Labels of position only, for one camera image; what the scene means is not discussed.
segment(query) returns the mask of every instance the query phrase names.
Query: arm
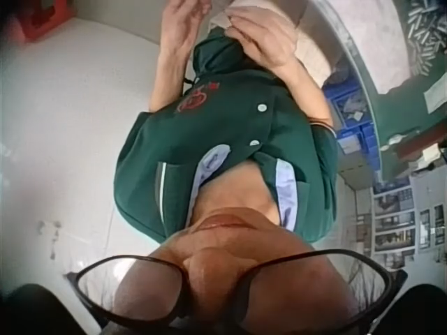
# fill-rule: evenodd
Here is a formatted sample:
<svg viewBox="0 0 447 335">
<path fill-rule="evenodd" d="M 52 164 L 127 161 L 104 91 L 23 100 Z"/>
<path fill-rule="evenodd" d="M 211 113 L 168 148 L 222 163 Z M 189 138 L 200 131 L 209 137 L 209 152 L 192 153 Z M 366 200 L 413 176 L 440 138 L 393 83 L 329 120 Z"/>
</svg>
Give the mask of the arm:
<svg viewBox="0 0 447 335">
<path fill-rule="evenodd" d="M 333 127 L 325 96 L 296 59 L 295 25 L 271 10 L 257 7 L 229 8 L 232 27 L 226 35 L 240 41 L 245 54 L 282 79 L 309 120 Z"/>
<path fill-rule="evenodd" d="M 149 103 L 150 112 L 157 112 L 182 96 L 187 61 L 187 58 L 159 56 Z"/>
<path fill-rule="evenodd" d="M 311 123 L 334 127 L 332 114 L 323 91 L 297 59 L 284 67 L 275 69 L 274 74 L 284 81 L 295 102 Z"/>
<path fill-rule="evenodd" d="M 189 56 L 210 0 L 169 0 L 161 20 L 160 55 L 149 111 L 157 112 L 182 96 Z"/>
</svg>

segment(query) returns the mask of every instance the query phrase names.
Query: light blue trim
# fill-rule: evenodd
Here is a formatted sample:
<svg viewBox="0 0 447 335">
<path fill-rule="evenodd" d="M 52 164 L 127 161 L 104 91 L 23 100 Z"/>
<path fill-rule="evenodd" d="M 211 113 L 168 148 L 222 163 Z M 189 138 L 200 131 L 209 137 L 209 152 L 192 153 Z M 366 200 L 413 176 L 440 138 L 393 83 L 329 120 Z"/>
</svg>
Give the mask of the light blue trim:
<svg viewBox="0 0 447 335">
<path fill-rule="evenodd" d="M 222 164 L 224 164 L 230 152 L 231 148 L 229 145 L 220 144 L 209 150 L 197 165 L 193 187 L 191 190 L 191 198 L 189 200 L 186 226 L 189 226 L 189 221 L 191 220 L 191 216 L 193 214 L 193 208 L 198 197 L 199 188 L 222 166 Z"/>
<path fill-rule="evenodd" d="M 298 215 L 298 190 L 293 166 L 277 160 L 276 189 L 281 226 L 293 232 Z"/>
</svg>

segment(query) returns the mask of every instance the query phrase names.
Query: shirt sleeve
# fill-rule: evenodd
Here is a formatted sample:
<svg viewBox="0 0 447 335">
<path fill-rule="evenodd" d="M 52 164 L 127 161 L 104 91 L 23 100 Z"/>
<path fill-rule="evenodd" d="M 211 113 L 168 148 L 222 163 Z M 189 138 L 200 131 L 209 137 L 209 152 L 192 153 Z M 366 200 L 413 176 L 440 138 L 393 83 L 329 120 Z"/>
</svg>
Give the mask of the shirt sleeve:
<svg viewBox="0 0 447 335">
<path fill-rule="evenodd" d="M 147 119 L 150 118 L 151 115 L 152 115 L 152 113 L 147 113 L 147 112 L 141 112 L 138 115 L 137 120 L 135 121 L 135 123 L 132 126 L 131 132 L 127 136 L 127 139 L 126 139 L 126 141 L 124 143 L 124 146 L 123 146 L 121 152 L 119 153 L 118 165 L 127 157 L 127 155 L 129 154 L 130 150 L 132 150 L 132 147 L 133 147 L 133 145 L 135 143 L 135 140 L 137 138 L 138 132 L 140 131 L 140 129 L 143 126 L 143 124 L 145 124 Z"/>
<path fill-rule="evenodd" d="M 320 123 L 312 123 L 312 135 L 315 150 L 320 163 L 321 174 L 325 189 L 325 208 L 332 209 L 333 220 L 337 217 L 337 161 L 338 143 L 335 131 Z"/>
</svg>

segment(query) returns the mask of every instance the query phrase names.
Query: white button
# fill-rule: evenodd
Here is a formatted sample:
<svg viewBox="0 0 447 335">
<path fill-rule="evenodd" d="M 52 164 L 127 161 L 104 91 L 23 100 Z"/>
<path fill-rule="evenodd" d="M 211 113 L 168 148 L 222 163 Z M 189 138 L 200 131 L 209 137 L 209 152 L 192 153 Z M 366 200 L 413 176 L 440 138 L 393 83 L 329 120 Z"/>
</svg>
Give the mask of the white button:
<svg viewBox="0 0 447 335">
<path fill-rule="evenodd" d="M 258 106 L 258 111 L 261 112 L 261 113 L 267 112 L 267 105 L 264 104 L 264 103 L 261 103 L 261 104 Z"/>
</svg>

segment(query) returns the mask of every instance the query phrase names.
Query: white wall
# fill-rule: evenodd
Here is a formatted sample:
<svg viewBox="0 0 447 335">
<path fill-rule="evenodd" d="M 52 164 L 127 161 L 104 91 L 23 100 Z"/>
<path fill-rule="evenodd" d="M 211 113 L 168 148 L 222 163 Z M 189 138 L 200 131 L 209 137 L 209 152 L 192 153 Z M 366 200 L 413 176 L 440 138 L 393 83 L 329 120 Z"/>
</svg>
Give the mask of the white wall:
<svg viewBox="0 0 447 335">
<path fill-rule="evenodd" d="M 447 218 L 447 166 L 437 168 L 432 172 L 428 172 L 421 177 L 413 178 L 413 193 L 416 206 L 416 217 L 418 212 L 425 209 L 431 210 L 431 219 L 434 220 L 434 205 L 444 203 L 445 216 Z M 357 213 L 370 214 L 372 212 L 371 190 L 356 191 Z M 433 246 L 428 251 L 420 251 L 416 249 L 414 262 L 406 262 L 404 270 L 408 273 L 409 278 L 403 287 L 401 294 L 409 288 L 429 283 L 439 288 L 447 290 L 446 265 L 438 263 L 439 251 L 441 247 Z"/>
<path fill-rule="evenodd" d="M 147 109 L 158 51 L 74 19 L 2 64 L 2 289 L 49 287 L 89 334 L 98 328 L 61 274 L 156 248 L 117 215 L 112 181 L 119 150 Z"/>
</svg>

